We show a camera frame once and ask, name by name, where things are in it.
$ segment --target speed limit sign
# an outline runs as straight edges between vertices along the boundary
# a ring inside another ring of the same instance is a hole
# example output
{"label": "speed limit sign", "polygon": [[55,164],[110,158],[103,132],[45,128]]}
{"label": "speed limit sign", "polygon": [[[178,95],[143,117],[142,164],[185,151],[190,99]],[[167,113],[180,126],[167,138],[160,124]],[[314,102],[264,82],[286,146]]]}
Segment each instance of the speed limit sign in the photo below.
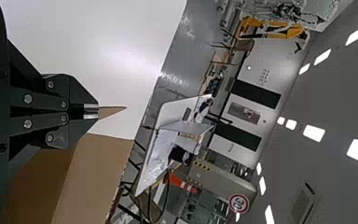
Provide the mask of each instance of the speed limit sign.
{"label": "speed limit sign", "polygon": [[249,199],[243,194],[233,194],[229,198],[229,208],[235,213],[246,213],[249,210]]}

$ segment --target black panel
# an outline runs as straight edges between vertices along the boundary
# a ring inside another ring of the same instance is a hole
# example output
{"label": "black panel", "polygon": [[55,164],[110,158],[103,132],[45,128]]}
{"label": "black panel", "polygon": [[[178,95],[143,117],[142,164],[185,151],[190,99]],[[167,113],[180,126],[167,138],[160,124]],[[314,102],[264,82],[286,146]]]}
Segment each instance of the black panel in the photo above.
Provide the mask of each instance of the black panel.
{"label": "black panel", "polygon": [[272,109],[277,107],[281,99],[281,95],[276,92],[268,91],[241,80],[235,81],[231,93]]}
{"label": "black panel", "polygon": [[257,151],[257,148],[261,142],[261,137],[223,122],[217,123],[214,133],[226,138],[233,143],[247,147],[252,151]]}

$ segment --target floor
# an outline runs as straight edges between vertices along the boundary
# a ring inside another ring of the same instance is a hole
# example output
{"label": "floor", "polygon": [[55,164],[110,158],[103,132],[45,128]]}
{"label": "floor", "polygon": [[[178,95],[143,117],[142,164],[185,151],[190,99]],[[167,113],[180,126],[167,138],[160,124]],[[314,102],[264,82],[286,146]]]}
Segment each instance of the floor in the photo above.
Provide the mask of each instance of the floor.
{"label": "floor", "polygon": [[[221,13],[218,3],[212,0],[191,0],[187,2],[185,13],[180,21],[167,58],[161,69],[149,107],[145,111],[143,125],[153,125],[157,109],[164,103],[197,96],[204,81],[205,73],[213,57],[214,49],[210,46],[214,41],[223,39],[219,22]],[[135,140],[146,146],[150,131],[139,129]],[[142,150],[135,147],[131,158],[135,162],[142,161]],[[123,180],[132,181],[136,170],[128,165]],[[136,212],[137,208],[129,198],[120,202]],[[166,213],[167,223],[173,223],[175,217]],[[114,215],[113,224],[138,223],[125,216],[120,210]]]}

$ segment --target industrial equipment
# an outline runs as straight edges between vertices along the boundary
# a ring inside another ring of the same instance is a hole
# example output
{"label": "industrial equipment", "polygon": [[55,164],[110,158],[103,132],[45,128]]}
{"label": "industrial equipment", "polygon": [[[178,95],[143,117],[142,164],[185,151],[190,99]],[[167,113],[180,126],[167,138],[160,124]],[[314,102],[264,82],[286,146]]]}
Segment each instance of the industrial equipment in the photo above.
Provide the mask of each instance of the industrial equipment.
{"label": "industrial equipment", "polygon": [[0,8],[0,209],[9,179],[41,147],[73,147],[98,112],[74,77],[38,73],[7,39]]}

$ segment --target red object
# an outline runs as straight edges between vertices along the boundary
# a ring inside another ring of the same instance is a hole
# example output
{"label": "red object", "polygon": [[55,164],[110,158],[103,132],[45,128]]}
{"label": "red object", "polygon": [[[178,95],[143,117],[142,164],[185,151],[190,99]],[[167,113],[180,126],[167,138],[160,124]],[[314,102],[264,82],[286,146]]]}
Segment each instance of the red object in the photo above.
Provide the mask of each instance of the red object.
{"label": "red object", "polygon": [[197,193],[197,188],[187,184],[183,179],[179,178],[177,175],[171,174],[170,184],[176,186],[180,189],[190,191],[191,193]]}

